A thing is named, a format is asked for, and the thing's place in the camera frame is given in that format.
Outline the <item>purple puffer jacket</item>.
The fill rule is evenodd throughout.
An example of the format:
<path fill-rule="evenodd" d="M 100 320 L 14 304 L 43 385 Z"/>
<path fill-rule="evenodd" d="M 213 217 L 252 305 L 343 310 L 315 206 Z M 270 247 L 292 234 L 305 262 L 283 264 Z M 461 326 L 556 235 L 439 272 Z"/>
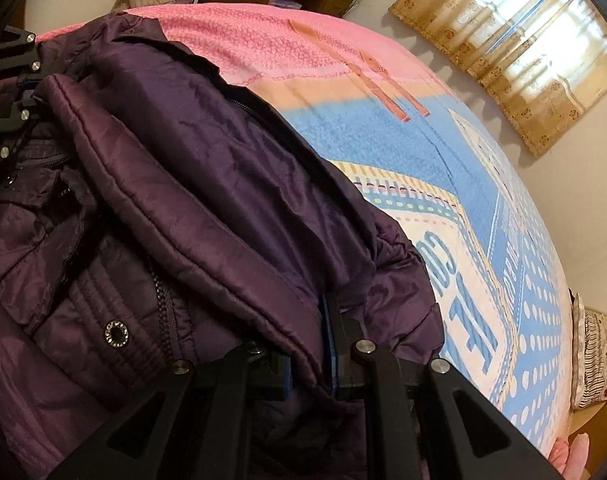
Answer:
<path fill-rule="evenodd" d="M 244 344 L 293 362 L 250 475 L 364 478 L 362 405 L 321 389 L 323 316 L 436 356 L 441 316 L 399 223 L 155 20 L 100 18 L 41 53 L 40 118 L 0 177 L 0 479 L 46 478 L 174 362 Z"/>

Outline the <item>beige window curtain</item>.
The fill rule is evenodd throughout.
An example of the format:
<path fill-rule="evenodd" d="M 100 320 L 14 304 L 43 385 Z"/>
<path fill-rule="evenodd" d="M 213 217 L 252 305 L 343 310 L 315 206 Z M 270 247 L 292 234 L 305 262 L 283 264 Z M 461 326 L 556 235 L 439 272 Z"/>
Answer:
<path fill-rule="evenodd" d="M 607 24 L 590 0 L 396 0 L 389 11 L 485 89 L 535 157 L 607 92 Z"/>

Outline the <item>pink and blue bedspread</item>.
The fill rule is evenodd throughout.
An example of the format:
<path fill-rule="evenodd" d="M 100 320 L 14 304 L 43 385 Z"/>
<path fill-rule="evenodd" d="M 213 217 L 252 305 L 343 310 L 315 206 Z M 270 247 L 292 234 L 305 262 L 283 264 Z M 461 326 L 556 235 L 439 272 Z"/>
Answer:
<path fill-rule="evenodd" d="M 119 14 L 157 21 L 167 40 L 267 102 L 399 223 L 425 263 L 441 316 L 434 358 L 451 362 L 549 452 L 569 412 L 564 273 L 525 185 L 454 92 L 395 41 L 338 18 L 256 4 L 102 18 Z M 36 37 L 41 80 L 42 44 L 87 24 Z M 336 313 L 323 316 L 321 389 L 362 405 L 333 393 Z"/>

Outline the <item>patterned grey pillow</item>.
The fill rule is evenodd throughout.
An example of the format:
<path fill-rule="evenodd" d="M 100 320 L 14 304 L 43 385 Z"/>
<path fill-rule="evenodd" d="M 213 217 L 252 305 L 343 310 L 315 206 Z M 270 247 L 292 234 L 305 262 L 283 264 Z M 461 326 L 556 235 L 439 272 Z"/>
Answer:
<path fill-rule="evenodd" d="M 607 401 L 607 315 L 587 308 L 573 294 L 571 405 L 583 410 Z"/>

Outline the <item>pink folded quilt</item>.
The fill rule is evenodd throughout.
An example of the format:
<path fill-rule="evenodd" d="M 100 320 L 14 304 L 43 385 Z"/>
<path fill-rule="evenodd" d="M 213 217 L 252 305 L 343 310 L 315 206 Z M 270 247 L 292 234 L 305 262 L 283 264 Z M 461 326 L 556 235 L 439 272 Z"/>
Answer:
<path fill-rule="evenodd" d="M 557 438 L 552 446 L 549 462 L 565 480 L 580 480 L 589 458 L 590 437 L 578 434 L 573 442 Z"/>

